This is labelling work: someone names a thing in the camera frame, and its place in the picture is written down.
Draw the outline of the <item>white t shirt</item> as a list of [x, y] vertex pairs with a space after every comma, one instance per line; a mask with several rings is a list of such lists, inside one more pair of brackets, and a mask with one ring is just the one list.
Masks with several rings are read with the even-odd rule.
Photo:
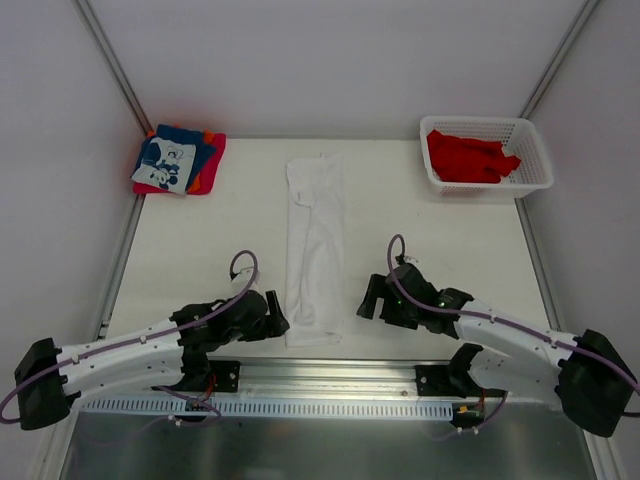
[[286, 347], [336, 344], [344, 307], [343, 157], [291, 160], [286, 177]]

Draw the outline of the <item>aluminium mounting rail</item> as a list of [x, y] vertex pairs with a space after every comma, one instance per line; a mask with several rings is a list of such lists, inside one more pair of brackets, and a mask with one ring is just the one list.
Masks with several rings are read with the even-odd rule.
[[[82, 402], [120, 393], [158, 390], [202, 393], [210, 359], [206, 356], [185, 365], [180, 351], [159, 345], [138, 345], [110, 351], [58, 356], [58, 375], [65, 395]], [[246, 396], [326, 396], [336, 398], [419, 396], [414, 367], [407, 362], [324, 361], [304, 359], [239, 359], [239, 388]]]

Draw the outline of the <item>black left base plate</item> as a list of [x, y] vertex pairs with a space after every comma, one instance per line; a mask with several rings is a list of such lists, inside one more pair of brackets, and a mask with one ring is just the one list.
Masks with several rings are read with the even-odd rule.
[[210, 360], [201, 392], [236, 393], [239, 388], [241, 363], [237, 360]]

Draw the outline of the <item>white plastic basket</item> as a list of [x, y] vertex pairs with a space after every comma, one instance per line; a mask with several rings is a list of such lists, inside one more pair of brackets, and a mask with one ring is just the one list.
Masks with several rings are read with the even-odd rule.
[[509, 202], [554, 183], [542, 138], [528, 120], [426, 116], [419, 128], [427, 190], [436, 198]]

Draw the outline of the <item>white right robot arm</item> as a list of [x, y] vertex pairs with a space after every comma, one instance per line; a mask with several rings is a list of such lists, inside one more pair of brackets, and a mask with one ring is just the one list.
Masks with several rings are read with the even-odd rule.
[[560, 410], [581, 429], [609, 438], [638, 385], [604, 335], [528, 327], [464, 291], [436, 289], [410, 263], [372, 275], [357, 314], [461, 341], [447, 363], [417, 368], [422, 396], [513, 393]]

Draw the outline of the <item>light blue printed t shirt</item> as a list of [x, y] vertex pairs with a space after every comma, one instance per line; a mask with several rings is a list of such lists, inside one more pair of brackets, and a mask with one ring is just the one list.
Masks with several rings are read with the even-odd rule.
[[142, 150], [131, 179], [162, 191], [185, 195], [195, 157], [195, 145], [151, 138]]

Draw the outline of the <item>red t shirt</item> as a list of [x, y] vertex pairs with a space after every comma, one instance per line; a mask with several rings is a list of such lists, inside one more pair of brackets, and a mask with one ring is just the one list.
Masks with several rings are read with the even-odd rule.
[[426, 142], [433, 170], [443, 182], [498, 184], [521, 159], [506, 155], [498, 141], [444, 135], [432, 130]]

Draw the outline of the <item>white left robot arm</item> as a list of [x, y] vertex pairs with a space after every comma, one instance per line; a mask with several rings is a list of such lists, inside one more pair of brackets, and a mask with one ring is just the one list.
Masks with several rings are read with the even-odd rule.
[[169, 318], [111, 340], [58, 347], [45, 338], [16, 367], [17, 424], [25, 431], [54, 425], [74, 407], [113, 394], [168, 387], [205, 388], [209, 354], [234, 341], [283, 336], [289, 323], [275, 291], [189, 304]]

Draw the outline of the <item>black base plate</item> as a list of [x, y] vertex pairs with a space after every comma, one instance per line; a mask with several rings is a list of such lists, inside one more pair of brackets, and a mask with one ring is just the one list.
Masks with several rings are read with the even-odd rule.
[[201, 392], [236, 393], [239, 388], [241, 363], [237, 360], [210, 360]]
[[466, 371], [449, 365], [416, 365], [414, 367], [417, 393], [421, 397], [480, 397], [479, 387]]

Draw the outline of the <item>pink folded t shirt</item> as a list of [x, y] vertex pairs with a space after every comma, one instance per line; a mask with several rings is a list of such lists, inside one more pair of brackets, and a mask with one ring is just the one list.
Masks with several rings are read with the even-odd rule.
[[132, 181], [132, 190], [137, 195], [148, 194], [174, 194], [179, 196], [198, 196], [209, 194], [214, 186], [217, 170], [222, 161], [226, 148], [226, 135], [224, 133], [213, 133], [208, 130], [197, 131], [181, 128], [175, 125], [159, 124], [155, 130], [150, 131], [141, 144], [135, 168], [139, 165], [142, 150], [151, 138], [158, 137], [171, 140], [180, 144], [191, 144], [196, 146], [196, 157], [188, 181], [188, 188], [185, 195], [162, 191], [158, 188], [143, 185]]

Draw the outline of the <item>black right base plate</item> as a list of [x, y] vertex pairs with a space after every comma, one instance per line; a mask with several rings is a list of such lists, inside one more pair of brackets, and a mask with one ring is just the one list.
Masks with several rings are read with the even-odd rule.
[[416, 365], [414, 367], [417, 393], [421, 397], [480, 397], [479, 387], [466, 371], [449, 365]]

